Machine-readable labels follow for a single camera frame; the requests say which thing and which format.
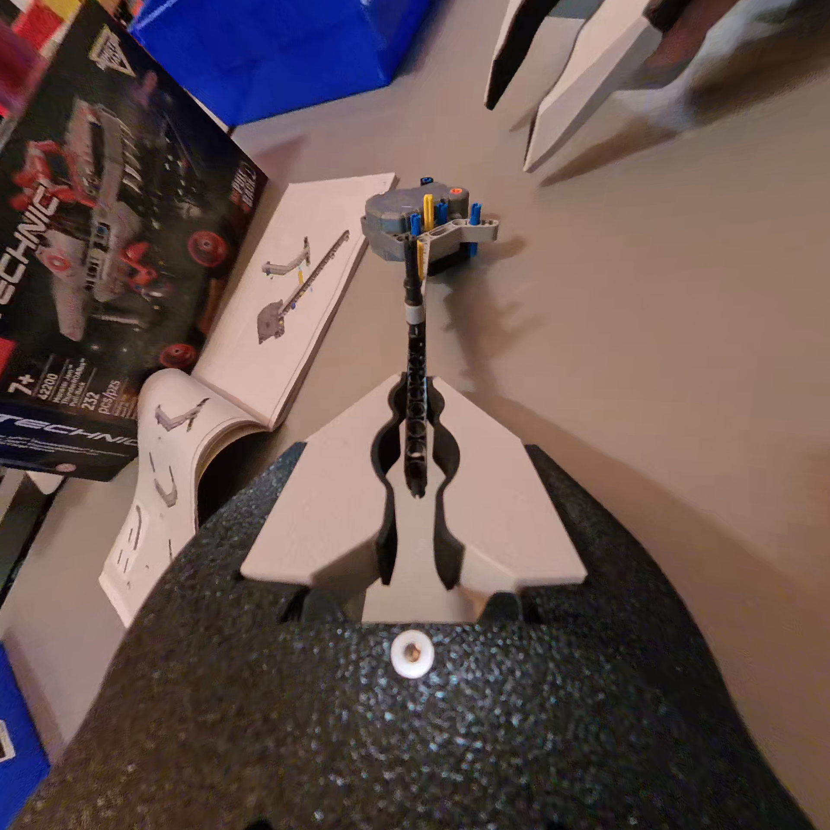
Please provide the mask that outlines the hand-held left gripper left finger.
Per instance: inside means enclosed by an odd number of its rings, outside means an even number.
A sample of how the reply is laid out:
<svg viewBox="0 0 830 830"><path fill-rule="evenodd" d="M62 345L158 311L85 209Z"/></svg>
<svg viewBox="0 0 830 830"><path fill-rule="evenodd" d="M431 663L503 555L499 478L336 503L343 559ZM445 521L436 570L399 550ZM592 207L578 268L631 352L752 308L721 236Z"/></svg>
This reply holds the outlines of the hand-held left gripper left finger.
<svg viewBox="0 0 830 830"><path fill-rule="evenodd" d="M256 582L358 594L380 578L375 542L386 487L374 439L393 412L393 375L309 436L241 574Z"/></svg>

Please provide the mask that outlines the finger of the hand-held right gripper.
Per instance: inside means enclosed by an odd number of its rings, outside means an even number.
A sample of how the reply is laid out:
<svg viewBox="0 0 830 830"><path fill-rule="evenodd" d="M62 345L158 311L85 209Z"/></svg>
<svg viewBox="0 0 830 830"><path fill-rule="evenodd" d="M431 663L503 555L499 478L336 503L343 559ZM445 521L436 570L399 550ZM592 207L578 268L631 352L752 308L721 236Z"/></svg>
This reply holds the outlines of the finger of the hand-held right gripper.
<svg viewBox="0 0 830 830"><path fill-rule="evenodd" d="M485 86L486 109L495 109L524 62L545 18L560 4L560 1L508 2Z"/></svg>
<svg viewBox="0 0 830 830"><path fill-rule="evenodd" d="M657 49L645 1L607 1L580 30L560 77L539 103L524 171L534 172L566 143Z"/></svg>

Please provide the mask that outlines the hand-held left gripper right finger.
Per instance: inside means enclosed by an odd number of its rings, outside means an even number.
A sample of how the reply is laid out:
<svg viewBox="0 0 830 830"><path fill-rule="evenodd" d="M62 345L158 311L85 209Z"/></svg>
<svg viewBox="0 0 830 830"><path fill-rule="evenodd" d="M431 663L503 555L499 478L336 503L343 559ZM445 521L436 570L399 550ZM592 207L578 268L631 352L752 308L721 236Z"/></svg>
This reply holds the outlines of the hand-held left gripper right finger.
<svg viewBox="0 0 830 830"><path fill-rule="evenodd" d="M582 584L586 566L524 443L439 378L430 379L434 560L445 589L490 597Z"/></svg>

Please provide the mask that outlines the black long toy beam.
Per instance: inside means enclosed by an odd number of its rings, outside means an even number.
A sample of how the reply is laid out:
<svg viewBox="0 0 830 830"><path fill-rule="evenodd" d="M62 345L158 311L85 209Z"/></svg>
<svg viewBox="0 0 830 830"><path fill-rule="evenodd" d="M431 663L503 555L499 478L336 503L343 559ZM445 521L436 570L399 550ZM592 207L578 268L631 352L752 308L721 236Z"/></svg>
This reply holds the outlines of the black long toy beam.
<svg viewBox="0 0 830 830"><path fill-rule="evenodd" d="M408 324L403 470L410 493L420 499L425 495L428 485L428 392L426 310L418 269L416 237L406 235L403 254L404 306Z"/></svg>

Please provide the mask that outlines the grey toy pull-back motor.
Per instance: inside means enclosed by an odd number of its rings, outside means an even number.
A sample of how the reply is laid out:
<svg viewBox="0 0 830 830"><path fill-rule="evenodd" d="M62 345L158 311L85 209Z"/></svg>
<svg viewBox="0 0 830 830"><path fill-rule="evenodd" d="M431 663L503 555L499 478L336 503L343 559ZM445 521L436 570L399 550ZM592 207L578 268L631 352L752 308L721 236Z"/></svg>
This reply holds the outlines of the grey toy pull-back motor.
<svg viewBox="0 0 830 830"><path fill-rule="evenodd" d="M418 239L421 234L422 199L427 192L434 197L434 227L454 219L468 219L474 225L483 219L491 219L483 217L482 204L472 202L468 189L431 178L421 179L415 188L374 195L365 204L361 227L371 250L386 262L403 262L406 235ZM477 254L479 245L461 245L459 252L429 262L428 275L437 276L468 262Z"/></svg>

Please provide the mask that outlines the blue box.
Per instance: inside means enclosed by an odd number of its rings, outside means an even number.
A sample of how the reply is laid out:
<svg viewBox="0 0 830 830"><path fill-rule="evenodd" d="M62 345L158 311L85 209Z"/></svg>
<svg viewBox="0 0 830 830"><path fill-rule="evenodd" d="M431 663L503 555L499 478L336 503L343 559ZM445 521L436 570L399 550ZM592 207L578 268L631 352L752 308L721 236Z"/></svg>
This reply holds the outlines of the blue box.
<svg viewBox="0 0 830 830"><path fill-rule="evenodd" d="M388 86L431 5L144 2L130 33L230 127Z"/></svg>
<svg viewBox="0 0 830 830"><path fill-rule="evenodd" d="M51 764L1 647L1 828L9 828Z"/></svg>

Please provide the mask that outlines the white instruction booklet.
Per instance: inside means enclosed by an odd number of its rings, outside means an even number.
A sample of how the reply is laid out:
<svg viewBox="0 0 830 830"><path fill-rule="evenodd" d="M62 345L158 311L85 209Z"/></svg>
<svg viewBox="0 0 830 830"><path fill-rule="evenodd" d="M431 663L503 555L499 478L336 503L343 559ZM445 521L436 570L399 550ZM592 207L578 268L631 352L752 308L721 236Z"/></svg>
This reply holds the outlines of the white instruction booklet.
<svg viewBox="0 0 830 830"><path fill-rule="evenodd" d="M364 254L365 204L396 181L387 172L291 184L195 367L144 384L134 496L99 576L125 628L196 534L207 467L285 420Z"/></svg>

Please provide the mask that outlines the dark toy set box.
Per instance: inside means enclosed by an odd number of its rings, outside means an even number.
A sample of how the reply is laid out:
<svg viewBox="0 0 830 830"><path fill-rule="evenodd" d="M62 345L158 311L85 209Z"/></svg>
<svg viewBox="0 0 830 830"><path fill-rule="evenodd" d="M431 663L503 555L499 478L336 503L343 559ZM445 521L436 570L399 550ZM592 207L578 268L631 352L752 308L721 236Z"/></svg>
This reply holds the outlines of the dark toy set box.
<svg viewBox="0 0 830 830"><path fill-rule="evenodd" d="M2 467L108 482L189 374L268 182L99 2L2 101Z"/></svg>

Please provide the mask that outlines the red and yellow box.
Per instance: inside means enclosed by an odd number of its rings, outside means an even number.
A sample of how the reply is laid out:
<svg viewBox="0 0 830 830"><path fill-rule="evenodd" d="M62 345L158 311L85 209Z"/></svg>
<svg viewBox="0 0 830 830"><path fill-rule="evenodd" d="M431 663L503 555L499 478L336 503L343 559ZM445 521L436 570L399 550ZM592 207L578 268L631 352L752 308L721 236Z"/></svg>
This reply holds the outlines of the red and yellow box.
<svg viewBox="0 0 830 830"><path fill-rule="evenodd" d="M1 2L1 119L26 109L81 1Z"/></svg>

